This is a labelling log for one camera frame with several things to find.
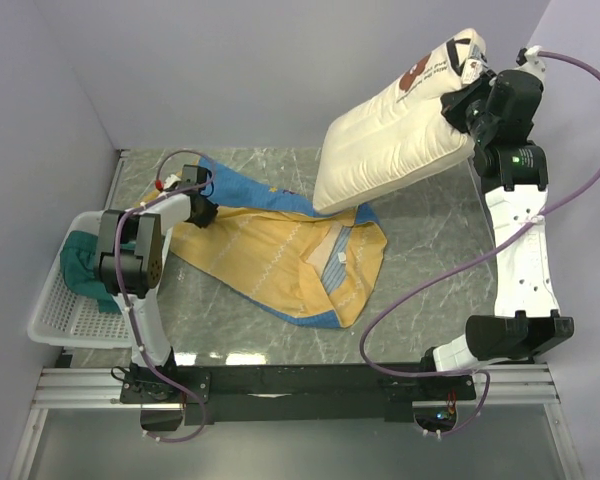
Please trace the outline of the cream pillow with bear print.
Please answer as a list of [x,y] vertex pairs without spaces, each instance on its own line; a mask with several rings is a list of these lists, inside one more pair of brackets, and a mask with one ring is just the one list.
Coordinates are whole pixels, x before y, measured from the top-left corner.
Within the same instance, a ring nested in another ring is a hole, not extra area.
[[485,65],[484,39],[464,29],[334,120],[321,148],[314,209],[358,206],[467,160],[474,142],[443,117],[441,99],[477,80]]

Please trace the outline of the blue and yellow pillowcase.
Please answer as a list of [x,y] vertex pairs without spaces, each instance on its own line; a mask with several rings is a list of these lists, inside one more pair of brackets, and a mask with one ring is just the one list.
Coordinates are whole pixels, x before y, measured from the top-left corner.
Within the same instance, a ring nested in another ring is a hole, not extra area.
[[387,238],[369,205],[331,216],[289,190],[217,164],[212,224],[180,223],[171,252],[265,311],[298,326],[343,329],[363,312]]

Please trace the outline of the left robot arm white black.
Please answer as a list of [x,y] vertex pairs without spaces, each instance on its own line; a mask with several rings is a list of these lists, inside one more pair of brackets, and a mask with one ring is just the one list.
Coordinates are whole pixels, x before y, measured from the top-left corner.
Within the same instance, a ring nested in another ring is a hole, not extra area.
[[101,214],[94,275],[113,297],[131,334],[132,362],[152,369],[144,389],[156,401],[173,399],[180,388],[177,373],[162,367],[172,346],[164,332],[157,288],[163,275],[163,242],[181,223],[208,227],[218,206],[204,193],[213,190],[214,169],[187,165],[171,190],[125,211]]

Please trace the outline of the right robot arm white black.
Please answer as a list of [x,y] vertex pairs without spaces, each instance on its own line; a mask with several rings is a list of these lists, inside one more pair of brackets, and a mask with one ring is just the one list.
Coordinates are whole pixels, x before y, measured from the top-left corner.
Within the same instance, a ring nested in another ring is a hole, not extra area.
[[418,378],[429,398],[453,388],[451,371],[531,358],[574,334],[550,278],[541,213],[548,198],[546,155],[528,138],[543,90],[537,76],[514,69],[485,73],[441,99],[444,118],[474,142],[472,163],[498,251],[497,293],[492,314],[470,316],[460,337],[426,352]]

